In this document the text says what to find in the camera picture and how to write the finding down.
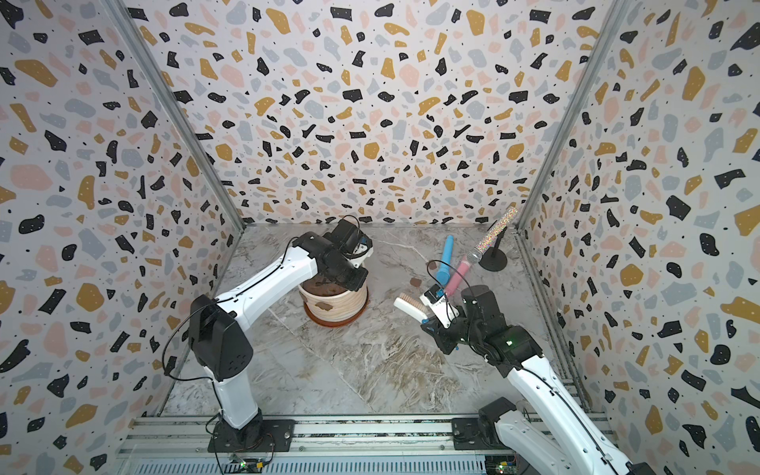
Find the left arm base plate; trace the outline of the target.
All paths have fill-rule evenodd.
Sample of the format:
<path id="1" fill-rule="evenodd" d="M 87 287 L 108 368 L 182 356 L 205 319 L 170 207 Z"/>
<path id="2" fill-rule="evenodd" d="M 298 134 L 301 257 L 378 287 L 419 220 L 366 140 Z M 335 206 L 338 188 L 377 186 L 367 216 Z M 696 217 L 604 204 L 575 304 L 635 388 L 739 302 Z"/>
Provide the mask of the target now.
<path id="1" fill-rule="evenodd" d="M 242 429 L 225 420 L 216 423 L 208 445 L 209 453 L 288 452 L 296 421 L 291 419 L 254 418 Z"/>

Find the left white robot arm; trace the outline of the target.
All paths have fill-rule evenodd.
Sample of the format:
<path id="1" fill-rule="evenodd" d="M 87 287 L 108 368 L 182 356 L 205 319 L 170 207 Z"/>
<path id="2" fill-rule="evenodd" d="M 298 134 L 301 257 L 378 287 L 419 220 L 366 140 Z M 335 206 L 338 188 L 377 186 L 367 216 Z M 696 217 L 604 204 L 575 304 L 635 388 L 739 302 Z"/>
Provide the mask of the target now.
<path id="1" fill-rule="evenodd" d="M 193 301 L 190 348 L 220 404 L 211 449 L 253 449 L 265 435 L 249 377 L 253 345 L 247 331 L 253 323 L 293 289 L 314 323 L 337 328 L 354 322 L 369 303 L 363 263 L 372 253 L 370 237 L 342 220 L 324 235 L 291 239 L 281 257 L 232 290 Z"/>

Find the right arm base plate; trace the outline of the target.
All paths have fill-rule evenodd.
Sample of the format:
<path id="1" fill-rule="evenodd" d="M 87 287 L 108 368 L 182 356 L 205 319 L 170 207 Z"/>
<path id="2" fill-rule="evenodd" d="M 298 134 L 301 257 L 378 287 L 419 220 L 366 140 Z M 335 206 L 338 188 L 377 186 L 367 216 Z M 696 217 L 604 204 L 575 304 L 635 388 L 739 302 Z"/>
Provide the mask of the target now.
<path id="1" fill-rule="evenodd" d="M 451 431 L 455 450 L 506 449 L 496 435 L 494 425 L 481 418 L 454 418 Z"/>

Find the white scrub brush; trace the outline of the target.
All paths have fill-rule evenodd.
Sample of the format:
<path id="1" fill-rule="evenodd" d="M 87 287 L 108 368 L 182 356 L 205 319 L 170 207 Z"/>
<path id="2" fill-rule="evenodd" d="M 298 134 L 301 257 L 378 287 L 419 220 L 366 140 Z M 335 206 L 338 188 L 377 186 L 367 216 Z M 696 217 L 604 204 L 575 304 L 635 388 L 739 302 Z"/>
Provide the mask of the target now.
<path id="1" fill-rule="evenodd" d="M 429 318 L 428 308 L 418 299 L 406 293 L 402 293 L 395 299 L 394 306 L 420 324 L 423 324 Z"/>

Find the cream ceramic pot with soil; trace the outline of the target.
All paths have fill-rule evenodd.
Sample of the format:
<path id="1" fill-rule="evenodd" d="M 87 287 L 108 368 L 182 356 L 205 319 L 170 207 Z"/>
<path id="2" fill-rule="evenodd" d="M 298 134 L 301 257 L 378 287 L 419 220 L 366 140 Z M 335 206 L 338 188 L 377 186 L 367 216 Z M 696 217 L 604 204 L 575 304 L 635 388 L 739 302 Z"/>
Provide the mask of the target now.
<path id="1" fill-rule="evenodd" d="M 322 275 L 303 282 L 298 291 L 303 305 L 306 303 L 318 318 L 333 322 L 350 318 L 369 300 L 367 283 L 358 291 L 348 291 Z"/>

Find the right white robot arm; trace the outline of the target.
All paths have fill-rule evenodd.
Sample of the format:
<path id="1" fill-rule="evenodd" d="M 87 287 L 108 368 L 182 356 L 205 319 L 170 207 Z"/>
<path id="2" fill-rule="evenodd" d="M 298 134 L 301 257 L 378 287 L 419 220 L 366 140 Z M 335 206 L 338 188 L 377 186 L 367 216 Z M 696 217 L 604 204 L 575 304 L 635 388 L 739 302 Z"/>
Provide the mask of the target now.
<path id="1" fill-rule="evenodd" d="M 444 354 L 468 346 L 516 389 L 546 425 L 540 431 L 512 401 L 500 397 L 478 412 L 474 435 L 456 424 L 455 441 L 516 451 L 541 474 L 649 474 L 632 462 L 592 422 L 556 375 L 532 335 L 510 325 L 494 293 L 485 285 L 468 287 L 452 306 L 433 286 L 421 296 L 426 311 L 422 330 Z"/>

